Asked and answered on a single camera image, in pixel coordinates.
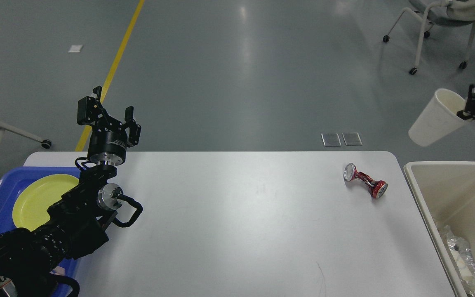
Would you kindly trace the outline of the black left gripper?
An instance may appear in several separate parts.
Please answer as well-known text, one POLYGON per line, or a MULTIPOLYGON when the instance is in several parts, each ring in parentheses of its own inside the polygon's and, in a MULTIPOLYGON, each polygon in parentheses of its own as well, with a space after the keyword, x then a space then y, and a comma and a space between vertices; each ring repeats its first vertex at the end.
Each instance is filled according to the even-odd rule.
POLYGON ((125 109, 124 124, 109 115, 100 102, 101 92, 102 87, 97 86, 90 96, 78 101, 77 124, 92 127, 87 160, 121 165, 126 161, 127 147, 139 143, 141 126, 134 119, 133 106, 125 109))

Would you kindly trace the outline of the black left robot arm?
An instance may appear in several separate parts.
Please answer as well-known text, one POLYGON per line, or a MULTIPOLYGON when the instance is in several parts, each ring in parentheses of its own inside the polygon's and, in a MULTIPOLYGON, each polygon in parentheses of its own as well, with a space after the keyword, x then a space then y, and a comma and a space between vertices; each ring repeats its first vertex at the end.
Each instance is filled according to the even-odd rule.
POLYGON ((49 206, 49 220, 33 231, 15 228, 0 234, 0 297, 49 297, 67 285, 77 297, 80 285, 74 278, 53 274, 65 258, 92 254, 108 240, 106 229, 130 227, 143 212, 142 205, 124 194, 109 179, 124 164, 128 147, 138 144, 141 126, 134 107, 120 121, 101 104, 102 87, 78 101, 77 124, 92 129, 86 157, 76 158, 79 182, 49 206))

